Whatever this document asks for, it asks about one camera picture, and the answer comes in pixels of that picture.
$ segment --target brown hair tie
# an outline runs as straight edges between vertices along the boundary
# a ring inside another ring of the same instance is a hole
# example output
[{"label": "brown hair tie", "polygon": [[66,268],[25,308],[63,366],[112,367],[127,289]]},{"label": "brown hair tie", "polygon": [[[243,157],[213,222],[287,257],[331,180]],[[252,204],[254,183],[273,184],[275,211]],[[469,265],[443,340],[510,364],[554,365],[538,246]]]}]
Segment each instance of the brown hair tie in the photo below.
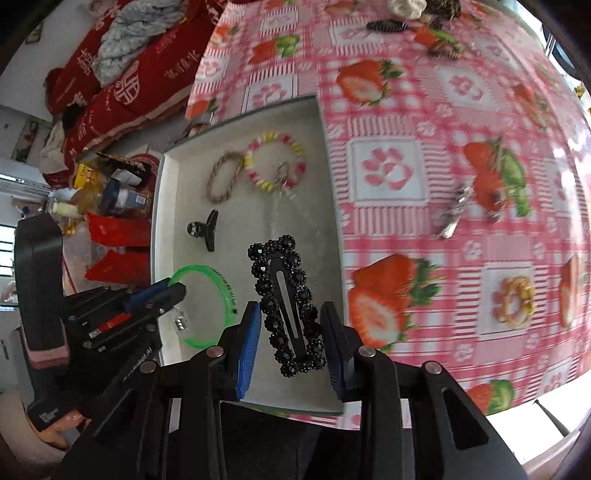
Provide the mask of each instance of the brown hair tie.
[{"label": "brown hair tie", "polygon": [[[217,171],[220,169],[220,167],[224,163],[226,163],[229,160],[236,160],[238,162],[238,164],[236,165],[236,169],[234,170],[234,173],[232,174],[232,178],[230,179],[230,183],[228,184],[228,188],[226,189],[224,194],[214,195],[212,193],[212,187],[213,187],[213,181],[215,180],[216,175],[217,175]],[[217,205],[218,203],[222,203],[222,202],[225,202],[226,200],[228,200],[230,198],[230,195],[232,194],[232,189],[234,188],[234,185],[236,183],[236,179],[238,178],[238,175],[242,171],[243,167],[244,167],[244,155],[243,154],[238,153],[238,152],[224,153],[222,158],[220,158],[216,162],[216,164],[213,166],[213,170],[212,170],[211,175],[209,176],[209,179],[207,181],[207,185],[206,185],[207,199],[210,202],[212,202],[214,205]]]}]

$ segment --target window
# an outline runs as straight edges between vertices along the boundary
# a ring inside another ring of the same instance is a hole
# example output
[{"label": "window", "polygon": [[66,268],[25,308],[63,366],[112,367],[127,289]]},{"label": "window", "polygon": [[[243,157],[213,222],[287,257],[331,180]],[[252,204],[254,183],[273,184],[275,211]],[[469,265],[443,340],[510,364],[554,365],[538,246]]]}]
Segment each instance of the window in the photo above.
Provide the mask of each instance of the window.
[{"label": "window", "polygon": [[14,275],[14,231],[13,226],[0,225],[0,277]]}]

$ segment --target white tray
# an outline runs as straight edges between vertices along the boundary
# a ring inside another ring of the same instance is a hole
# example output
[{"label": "white tray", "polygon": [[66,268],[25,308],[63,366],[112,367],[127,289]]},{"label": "white tray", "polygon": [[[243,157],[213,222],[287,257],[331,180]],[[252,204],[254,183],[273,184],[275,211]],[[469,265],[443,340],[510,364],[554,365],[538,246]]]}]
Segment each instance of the white tray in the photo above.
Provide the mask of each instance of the white tray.
[{"label": "white tray", "polygon": [[[243,151],[260,133],[281,131],[293,136],[306,155],[307,172],[293,189],[301,207],[283,198],[280,203],[278,234],[294,235],[302,256],[302,267],[310,273],[308,285],[313,303],[320,310],[325,301],[333,301],[343,312],[343,285],[340,269],[340,241],[332,195],[332,181],[324,141],[324,128],[315,98],[301,98],[276,104],[219,124],[174,147],[164,155],[161,164],[152,222],[152,274],[157,281],[190,264],[207,265],[218,270],[232,286],[238,315],[249,300],[260,298],[254,290],[251,261],[246,250],[255,242],[264,243],[270,235],[273,196],[253,188],[243,172],[231,198],[212,205],[205,195],[205,184],[213,165],[227,151]],[[278,142],[263,145],[255,154],[256,169],[274,179],[277,167],[293,154]],[[216,191],[225,189],[234,165],[227,163],[218,174]],[[209,212],[219,211],[215,252],[208,252],[203,239],[187,233],[190,222],[207,219]],[[320,228],[324,245],[318,250],[318,234],[310,221],[303,219],[305,210]],[[181,307],[192,322],[199,322],[204,339],[216,339],[223,327],[223,307],[215,288],[207,279],[195,275],[187,281],[187,296]],[[160,319],[165,364],[189,359],[197,351],[179,342],[174,316]],[[269,333],[262,327],[251,387],[245,402],[265,407],[309,413],[339,414],[342,403],[330,388],[328,371],[312,371],[284,378],[273,358]]]}]

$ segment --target table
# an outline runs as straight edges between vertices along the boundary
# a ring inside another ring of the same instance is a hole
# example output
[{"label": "table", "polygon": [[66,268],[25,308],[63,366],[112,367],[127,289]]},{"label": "table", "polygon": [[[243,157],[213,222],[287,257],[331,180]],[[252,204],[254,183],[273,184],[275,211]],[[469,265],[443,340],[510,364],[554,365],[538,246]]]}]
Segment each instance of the table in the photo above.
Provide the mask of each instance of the table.
[{"label": "table", "polygon": [[[441,362],[496,413],[591,368],[589,127],[516,18],[464,1],[445,32],[366,29],[384,15],[349,0],[228,4],[187,117],[214,112],[217,123],[315,95],[346,321],[396,361]],[[430,56],[438,40],[461,58]],[[437,239],[460,182],[475,195],[456,233]],[[494,189],[507,199],[498,223],[487,216]],[[530,316],[529,300],[515,300],[529,286]],[[292,417],[347,429],[360,418]]]}]

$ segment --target white scrunchie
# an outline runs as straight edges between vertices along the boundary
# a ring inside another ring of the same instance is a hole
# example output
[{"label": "white scrunchie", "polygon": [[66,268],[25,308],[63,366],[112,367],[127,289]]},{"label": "white scrunchie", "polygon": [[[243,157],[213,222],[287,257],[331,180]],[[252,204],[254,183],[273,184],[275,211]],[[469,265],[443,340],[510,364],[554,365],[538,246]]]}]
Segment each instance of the white scrunchie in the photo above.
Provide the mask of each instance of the white scrunchie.
[{"label": "white scrunchie", "polygon": [[426,0],[388,0],[388,8],[394,14],[407,20],[417,20],[427,8]]}]

